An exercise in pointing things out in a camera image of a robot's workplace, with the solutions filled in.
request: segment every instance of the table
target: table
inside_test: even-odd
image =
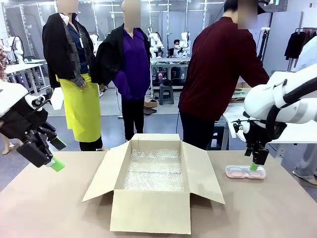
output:
[[[45,59],[32,59],[32,60],[30,60],[30,61],[26,61],[25,63],[42,63],[42,62],[46,62],[46,60],[45,60]],[[42,90],[42,89],[48,88],[49,85],[48,85],[48,86],[46,85],[46,82],[45,82],[45,79],[44,79],[44,75],[43,75],[41,66],[39,66],[39,68],[40,68],[41,77],[42,77],[43,84],[44,84],[44,87],[41,88],[41,90]]]
[[[238,136],[242,141],[246,141],[242,131],[237,134],[233,128],[233,121],[240,119],[246,120],[242,114],[244,112],[243,103],[229,104],[227,110],[223,114],[226,120],[224,128],[224,135],[222,141],[222,149],[227,147],[229,133],[232,138]],[[287,124],[287,128],[277,140],[273,140],[270,144],[277,144],[277,151],[275,158],[281,163],[284,155],[286,144],[314,144],[317,143],[317,122],[310,121],[306,124]]]
[[[265,180],[231,179],[243,151],[208,152],[226,205],[191,195],[192,236],[109,231],[113,193],[81,200],[105,152],[55,152],[59,173],[28,165],[0,192],[3,238],[316,238],[317,204],[271,156]]]
[[[34,79],[33,79],[33,75],[32,73],[34,74],[34,77],[35,77],[35,80],[38,84],[40,84],[40,81],[39,81],[39,76],[38,74],[36,73],[35,71],[35,68],[36,67],[40,67],[41,68],[42,64],[41,63],[19,63],[19,64],[12,64],[12,65],[8,65],[5,69],[5,72],[6,74],[8,74],[8,77],[12,77],[13,79],[13,82],[16,82],[15,81],[15,78],[14,78],[14,73],[15,72],[18,72],[21,76],[22,76],[22,79],[23,79],[23,82],[24,82],[24,85],[25,87],[31,91],[31,90],[34,90],[34,93],[35,95],[38,95],[38,91],[37,91],[37,88],[36,88],[36,85],[35,85],[35,82],[34,82]],[[29,76],[29,79],[31,80],[31,84],[32,84],[32,87],[29,87],[28,83],[27,83],[27,80],[26,80],[26,77],[25,77],[25,72],[28,74]]]
[[[151,76],[151,98],[154,97],[154,89],[159,89],[153,87],[153,79],[152,79],[152,68],[153,67],[164,67],[167,68],[167,77],[171,79],[171,70],[173,67],[188,67],[189,61],[191,58],[159,58],[159,59],[151,59],[151,68],[150,68],[150,76]],[[183,86],[173,86],[173,89],[182,89]]]

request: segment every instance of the bubble wrap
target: bubble wrap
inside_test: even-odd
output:
[[[123,189],[184,191],[179,151],[132,150]]]

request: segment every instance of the maroon sweater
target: maroon sweater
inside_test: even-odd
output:
[[[269,80],[257,58],[252,34],[248,30],[238,30],[231,18],[222,17],[194,41],[178,105],[180,111],[201,119],[219,120],[239,76],[251,87]]]

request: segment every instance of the yellow skirt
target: yellow skirt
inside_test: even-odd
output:
[[[76,86],[67,79],[58,79],[64,93],[64,106],[68,129],[73,130],[76,141],[94,142],[101,137],[101,111],[98,86],[86,73],[81,75],[87,85]]]

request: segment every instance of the black jacket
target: black jacket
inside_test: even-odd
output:
[[[122,68],[123,63],[123,28],[124,24],[111,31],[107,38],[99,45],[96,61],[91,69],[91,79],[93,83],[103,83],[107,86],[115,79],[116,74]],[[149,38],[143,34],[145,49],[149,58],[150,65],[150,46]]]
[[[89,48],[93,52],[94,45],[86,28],[78,21],[76,23],[83,29],[88,39]],[[59,13],[49,16],[43,27],[43,47],[44,57],[48,63],[51,87],[60,87],[60,83],[56,80],[56,75],[62,79],[74,79],[74,68],[69,55],[71,49],[67,42],[63,19]]]

